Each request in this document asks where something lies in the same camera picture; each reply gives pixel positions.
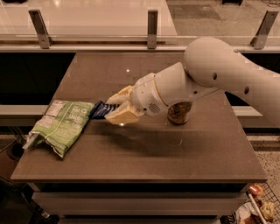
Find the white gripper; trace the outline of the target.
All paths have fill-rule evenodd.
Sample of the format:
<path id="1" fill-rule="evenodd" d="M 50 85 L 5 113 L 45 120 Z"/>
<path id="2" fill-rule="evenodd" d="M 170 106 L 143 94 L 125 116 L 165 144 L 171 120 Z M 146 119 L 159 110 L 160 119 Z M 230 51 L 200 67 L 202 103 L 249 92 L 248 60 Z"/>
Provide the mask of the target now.
<path id="1" fill-rule="evenodd" d="M 160 98 L 154 73 L 142 77 L 133 87 L 127 86 L 112 95 L 107 103 L 120 105 L 105 115 L 105 119 L 113 124 L 135 123 L 144 114 L 156 116 L 167 111 L 167 106 Z"/>

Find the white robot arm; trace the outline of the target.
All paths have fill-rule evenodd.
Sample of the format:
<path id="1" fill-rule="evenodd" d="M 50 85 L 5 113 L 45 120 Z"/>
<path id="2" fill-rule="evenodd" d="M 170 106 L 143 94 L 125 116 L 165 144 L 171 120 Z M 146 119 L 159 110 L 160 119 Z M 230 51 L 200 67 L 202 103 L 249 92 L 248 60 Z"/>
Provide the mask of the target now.
<path id="1" fill-rule="evenodd" d="M 258 66 L 224 41 L 197 38 L 183 60 L 108 98 L 117 109 L 105 115 L 113 124 L 156 116 L 180 102 L 193 102 L 217 90 L 239 97 L 277 127 L 280 126 L 280 76 Z"/>

